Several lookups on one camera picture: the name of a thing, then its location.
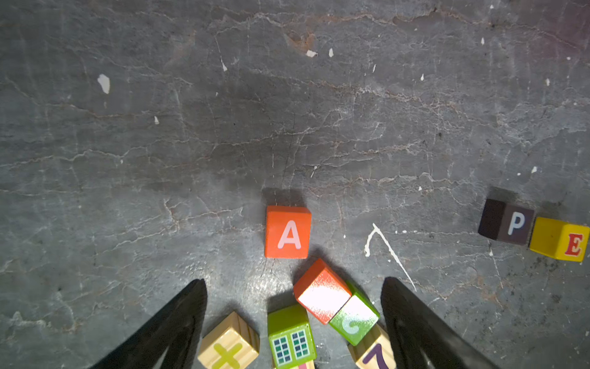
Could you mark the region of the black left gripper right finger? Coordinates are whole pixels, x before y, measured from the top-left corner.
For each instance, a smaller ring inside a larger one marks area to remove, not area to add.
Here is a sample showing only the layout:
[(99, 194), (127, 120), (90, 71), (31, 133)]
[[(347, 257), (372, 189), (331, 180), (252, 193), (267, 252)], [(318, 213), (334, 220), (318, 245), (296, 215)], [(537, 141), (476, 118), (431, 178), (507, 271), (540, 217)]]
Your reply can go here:
[(398, 368), (496, 368), (399, 279), (387, 277), (383, 316)]

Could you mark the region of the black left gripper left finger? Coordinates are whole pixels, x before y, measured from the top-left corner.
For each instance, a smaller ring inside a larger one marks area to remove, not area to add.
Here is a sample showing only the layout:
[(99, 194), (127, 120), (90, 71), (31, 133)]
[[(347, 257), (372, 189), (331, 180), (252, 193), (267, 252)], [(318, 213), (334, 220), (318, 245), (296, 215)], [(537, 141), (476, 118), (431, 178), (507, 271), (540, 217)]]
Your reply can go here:
[(94, 368), (191, 368), (207, 307), (205, 280), (191, 281)]

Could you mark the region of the dark purple P block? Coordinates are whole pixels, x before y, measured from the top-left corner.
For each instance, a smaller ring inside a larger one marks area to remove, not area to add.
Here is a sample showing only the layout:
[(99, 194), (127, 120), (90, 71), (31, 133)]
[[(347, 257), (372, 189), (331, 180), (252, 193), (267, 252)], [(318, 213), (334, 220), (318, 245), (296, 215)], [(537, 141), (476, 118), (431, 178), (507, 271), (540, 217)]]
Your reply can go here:
[(526, 245), (534, 218), (532, 209), (487, 198), (478, 233), (495, 241)]

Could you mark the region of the orange A block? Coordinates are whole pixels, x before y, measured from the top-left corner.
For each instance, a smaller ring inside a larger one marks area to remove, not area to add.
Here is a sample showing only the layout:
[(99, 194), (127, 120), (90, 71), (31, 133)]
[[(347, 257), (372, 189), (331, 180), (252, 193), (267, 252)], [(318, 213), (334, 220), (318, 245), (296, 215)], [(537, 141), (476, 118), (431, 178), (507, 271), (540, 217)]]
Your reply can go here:
[(267, 206), (266, 258), (306, 259), (312, 214), (306, 207)]

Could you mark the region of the yellow E block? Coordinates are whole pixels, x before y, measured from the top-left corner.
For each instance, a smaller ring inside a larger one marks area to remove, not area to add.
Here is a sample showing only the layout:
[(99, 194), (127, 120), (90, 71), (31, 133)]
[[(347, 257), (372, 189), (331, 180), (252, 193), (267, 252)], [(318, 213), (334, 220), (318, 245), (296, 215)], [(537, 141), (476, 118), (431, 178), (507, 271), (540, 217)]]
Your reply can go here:
[(537, 217), (529, 249), (549, 258), (582, 262), (589, 240), (589, 227)]

